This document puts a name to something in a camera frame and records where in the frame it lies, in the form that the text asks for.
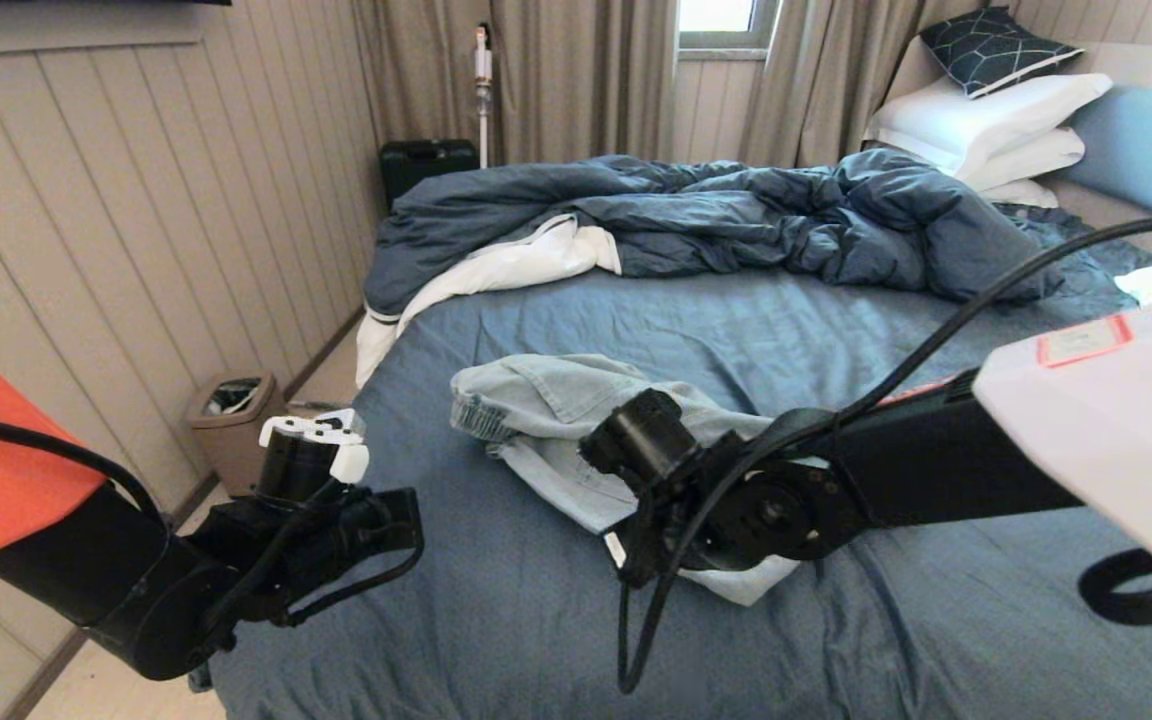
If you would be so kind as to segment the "light blue denim shorts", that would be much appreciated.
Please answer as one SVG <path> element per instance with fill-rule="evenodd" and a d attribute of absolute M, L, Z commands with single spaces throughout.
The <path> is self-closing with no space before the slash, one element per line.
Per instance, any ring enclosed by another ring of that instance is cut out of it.
<path fill-rule="evenodd" d="M 704 445 L 728 430 L 751 438 L 771 424 L 736 414 L 685 382 L 654 382 L 639 369 L 599 354 L 520 354 L 461 370 L 452 378 L 453 429 L 482 439 L 526 486 L 589 532 L 604 536 L 637 501 L 614 475 L 579 456 L 579 439 L 645 389 L 672 397 L 682 424 Z"/>

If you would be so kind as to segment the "beige trash bin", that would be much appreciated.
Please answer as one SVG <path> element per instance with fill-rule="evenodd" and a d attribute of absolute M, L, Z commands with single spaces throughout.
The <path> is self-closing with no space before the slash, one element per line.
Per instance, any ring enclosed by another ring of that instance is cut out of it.
<path fill-rule="evenodd" d="M 184 423 L 229 497 L 251 495 L 262 477 L 262 427 L 285 414 L 270 370 L 230 370 L 207 379 L 185 406 Z"/>

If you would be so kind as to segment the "bed with blue sheet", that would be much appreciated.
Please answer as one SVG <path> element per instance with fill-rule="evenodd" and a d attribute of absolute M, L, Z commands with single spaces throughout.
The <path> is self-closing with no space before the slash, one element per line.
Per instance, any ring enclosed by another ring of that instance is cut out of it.
<path fill-rule="evenodd" d="M 780 270 L 430 306 L 355 400 L 369 486 L 419 493 L 419 564 L 296 629 L 238 626 L 189 683 L 227 720 L 1152 720 L 1152 628 L 1076 593 L 1130 546 L 1087 509 L 881 530 L 749 609 L 681 579 L 620 694 L 602 544 L 449 424 L 453 374 L 511 354 L 602 354 L 738 414 L 846 406 L 955 309 Z"/>

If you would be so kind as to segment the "dark blue white-lined duvet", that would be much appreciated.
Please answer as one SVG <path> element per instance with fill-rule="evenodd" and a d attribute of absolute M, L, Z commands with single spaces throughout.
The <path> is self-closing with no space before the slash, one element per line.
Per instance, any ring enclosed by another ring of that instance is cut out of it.
<path fill-rule="evenodd" d="M 602 156 L 449 173 L 399 196 L 380 225 L 355 382 L 430 306 L 590 270 L 786 270 L 965 301 L 1039 250 L 973 188 L 893 149 L 808 168 Z"/>

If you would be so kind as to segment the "black hard suitcase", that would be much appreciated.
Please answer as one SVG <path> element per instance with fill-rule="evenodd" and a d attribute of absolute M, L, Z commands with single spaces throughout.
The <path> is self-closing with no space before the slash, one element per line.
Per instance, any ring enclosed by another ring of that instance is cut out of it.
<path fill-rule="evenodd" d="M 387 209 L 425 179 L 482 167 L 479 150 L 467 138 L 387 142 L 378 159 Z"/>

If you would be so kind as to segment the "wide beige curtain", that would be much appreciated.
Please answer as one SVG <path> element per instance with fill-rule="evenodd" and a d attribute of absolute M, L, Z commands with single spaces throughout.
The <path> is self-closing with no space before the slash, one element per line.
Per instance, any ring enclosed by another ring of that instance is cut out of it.
<path fill-rule="evenodd" d="M 353 0 L 353 14 L 380 143 L 479 141 L 488 26 L 490 161 L 669 154 L 679 0 Z"/>

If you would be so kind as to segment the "narrow beige curtain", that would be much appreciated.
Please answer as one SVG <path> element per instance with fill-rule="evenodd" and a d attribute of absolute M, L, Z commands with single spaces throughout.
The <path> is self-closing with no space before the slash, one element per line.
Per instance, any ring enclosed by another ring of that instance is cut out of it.
<path fill-rule="evenodd" d="M 738 160 L 817 167 L 861 146 L 929 0 L 780 0 Z"/>

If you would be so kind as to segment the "small white pillow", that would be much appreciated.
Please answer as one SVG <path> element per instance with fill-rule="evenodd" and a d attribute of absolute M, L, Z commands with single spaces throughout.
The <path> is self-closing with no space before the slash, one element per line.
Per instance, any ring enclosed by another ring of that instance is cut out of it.
<path fill-rule="evenodd" d="M 1033 179 L 1016 179 L 987 190 L 978 190 L 983 199 L 995 204 L 1025 205 L 1032 209 L 1060 209 L 1058 195 Z"/>

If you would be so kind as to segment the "large white pillow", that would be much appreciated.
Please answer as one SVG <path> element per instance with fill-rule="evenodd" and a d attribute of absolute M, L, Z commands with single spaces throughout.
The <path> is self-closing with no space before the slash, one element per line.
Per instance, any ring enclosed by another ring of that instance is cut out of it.
<path fill-rule="evenodd" d="M 1114 88 L 1106 74 L 1046 76 L 969 99 L 952 79 L 896 97 L 869 119 L 864 141 L 914 152 L 952 174 L 1058 129 Z"/>

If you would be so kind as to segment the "medium white pillow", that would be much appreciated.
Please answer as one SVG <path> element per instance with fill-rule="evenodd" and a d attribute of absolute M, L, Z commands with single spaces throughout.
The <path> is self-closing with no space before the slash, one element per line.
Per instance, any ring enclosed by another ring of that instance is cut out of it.
<path fill-rule="evenodd" d="M 954 177 L 973 190 L 992 190 L 1073 167 L 1084 156 L 1085 143 L 1078 132 L 1071 128 L 1056 128 L 1021 142 L 1016 147 L 995 152 L 972 167 L 961 168 L 954 173 Z"/>

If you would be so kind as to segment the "white stick vacuum cleaner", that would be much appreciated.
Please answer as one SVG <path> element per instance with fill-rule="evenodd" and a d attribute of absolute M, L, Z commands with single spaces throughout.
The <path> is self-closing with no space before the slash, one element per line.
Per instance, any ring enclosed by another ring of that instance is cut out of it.
<path fill-rule="evenodd" d="M 492 128 L 493 103 L 493 53 L 492 29 L 480 22 L 475 29 L 473 83 L 476 97 L 477 143 L 483 169 L 490 165 L 490 128 Z"/>

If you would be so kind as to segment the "dark geometric patterned cushion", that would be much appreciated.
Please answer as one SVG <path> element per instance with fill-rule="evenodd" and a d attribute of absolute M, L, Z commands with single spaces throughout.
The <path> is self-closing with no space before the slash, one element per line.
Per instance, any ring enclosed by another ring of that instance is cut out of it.
<path fill-rule="evenodd" d="M 941 20 L 922 29 L 918 38 L 969 100 L 1052 76 L 1085 53 L 1033 35 L 1001 6 Z"/>

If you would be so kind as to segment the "window with grey frame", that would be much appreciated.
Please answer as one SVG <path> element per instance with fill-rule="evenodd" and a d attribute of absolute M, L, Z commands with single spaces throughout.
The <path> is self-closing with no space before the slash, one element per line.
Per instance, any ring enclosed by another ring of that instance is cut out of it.
<path fill-rule="evenodd" d="M 679 0 L 681 50 L 768 50 L 781 0 Z"/>

